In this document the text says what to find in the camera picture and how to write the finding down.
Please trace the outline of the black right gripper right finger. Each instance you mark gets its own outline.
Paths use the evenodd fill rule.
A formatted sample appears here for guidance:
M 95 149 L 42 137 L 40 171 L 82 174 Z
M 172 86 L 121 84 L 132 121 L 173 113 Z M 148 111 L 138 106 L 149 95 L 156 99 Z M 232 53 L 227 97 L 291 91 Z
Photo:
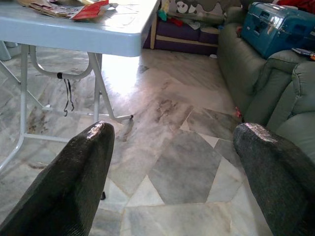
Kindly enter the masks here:
M 238 125 L 233 145 L 272 234 L 313 236 L 314 162 L 294 143 L 256 123 Z

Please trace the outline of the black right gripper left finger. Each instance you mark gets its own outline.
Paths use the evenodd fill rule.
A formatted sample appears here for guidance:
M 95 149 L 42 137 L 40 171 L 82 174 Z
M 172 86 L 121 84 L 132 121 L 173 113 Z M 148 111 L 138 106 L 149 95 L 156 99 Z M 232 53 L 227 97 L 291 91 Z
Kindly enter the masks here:
M 114 127 L 104 121 L 74 136 L 2 222 L 1 235 L 87 236 L 103 195 L 114 140 Z

